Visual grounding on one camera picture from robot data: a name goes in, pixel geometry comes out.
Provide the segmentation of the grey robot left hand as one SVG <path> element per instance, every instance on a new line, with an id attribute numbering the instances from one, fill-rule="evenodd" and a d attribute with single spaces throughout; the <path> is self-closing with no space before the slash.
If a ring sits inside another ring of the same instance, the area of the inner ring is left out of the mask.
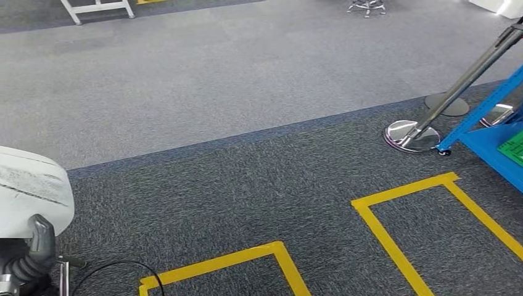
<path id="1" fill-rule="evenodd" d="M 29 243 L 22 238 L 1 238 L 1 268 L 14 263 L 53 265 L 56 242 L 52 223 L 44 216 L 35 214 L 29 218 L 28 226 L 31 234 Z"/>

